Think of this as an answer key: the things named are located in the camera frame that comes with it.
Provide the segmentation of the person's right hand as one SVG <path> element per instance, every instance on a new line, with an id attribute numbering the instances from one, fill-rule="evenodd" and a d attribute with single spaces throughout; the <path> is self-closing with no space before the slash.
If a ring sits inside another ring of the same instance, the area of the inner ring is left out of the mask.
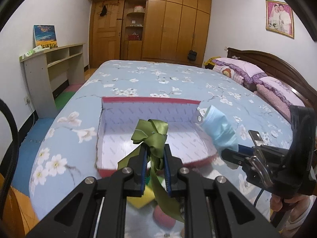
<path id="1" fill-rule="evenodd" d="M 292 199 L 285 200 L 287 204 L 296 204 L 292 209 L 284 228 L 280 231 L 283 237 L 292 237 L 306 220 L 316 200 L 315 195 L 295 195 Z"/>

